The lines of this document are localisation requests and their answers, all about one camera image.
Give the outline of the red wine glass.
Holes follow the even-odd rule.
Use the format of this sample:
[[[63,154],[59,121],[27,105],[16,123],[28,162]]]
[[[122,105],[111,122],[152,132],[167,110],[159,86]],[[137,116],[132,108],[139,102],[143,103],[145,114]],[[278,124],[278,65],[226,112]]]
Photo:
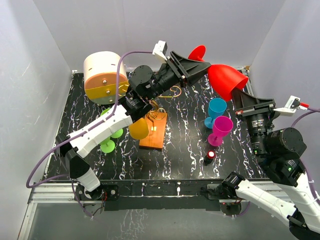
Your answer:
[[[249,78],[232,66],[226,64],[211,64],[203,59],[206,47],[199,45],[188,56],[188,60],[200,63],[200,73],[191,78],[190,84],[194,85],[204,75],[207,75],[210,86],[226,102],[232,99],[233,90],[242,90]]]

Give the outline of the orange wine glass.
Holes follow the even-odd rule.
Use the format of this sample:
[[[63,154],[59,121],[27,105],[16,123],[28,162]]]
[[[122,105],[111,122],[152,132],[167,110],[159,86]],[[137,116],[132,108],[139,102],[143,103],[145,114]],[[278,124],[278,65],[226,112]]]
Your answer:
[[[149,127],[145,118],[140,118],[129,127],[129,134],[136,140],[142,140],[149,135]]]

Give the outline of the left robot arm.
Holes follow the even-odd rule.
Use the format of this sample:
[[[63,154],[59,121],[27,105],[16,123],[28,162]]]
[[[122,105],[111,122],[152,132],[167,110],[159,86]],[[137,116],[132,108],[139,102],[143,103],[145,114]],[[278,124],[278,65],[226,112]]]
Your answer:
[[[116,131],[143,118],[151,109],[150,101],[172,86],[192,86],[207,74],[211,64],[170,52],[157,73],[147,65],[135,68],[126,94],[101,117],[68,135],[56,136],[58,156],[65,161],[69,177],[76,180],[93,200],[103,195],[102,183],[85,161],[85,157]]]

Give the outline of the magenta wine glass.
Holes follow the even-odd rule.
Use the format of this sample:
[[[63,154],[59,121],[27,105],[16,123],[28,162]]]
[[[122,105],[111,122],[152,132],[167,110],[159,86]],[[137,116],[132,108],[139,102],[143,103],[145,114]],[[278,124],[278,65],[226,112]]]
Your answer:
[[[233,129],[233,121],[227,116],[219,116],[215,119],[212,133],[207,140],[210,145],[218,147],[223,143],[223,138]]]

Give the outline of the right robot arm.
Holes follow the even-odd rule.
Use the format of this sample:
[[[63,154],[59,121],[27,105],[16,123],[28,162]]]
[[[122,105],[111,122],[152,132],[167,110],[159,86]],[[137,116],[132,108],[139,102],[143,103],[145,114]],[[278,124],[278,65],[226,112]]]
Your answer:
[[[273,99],[255,98],[242,90],[232,91],[237,117],[248,127],[253,153],[266,176],[290,198],[283,201],[232,172],[221,184],[223,196],[250,201],[281,220],[299,240],[320,238],[320,197],[312,186],[301,156],[307,149],[302,134],[294,127],[274,130],[273,120],[292,115],[300,108],[291,96],[277,108]]]

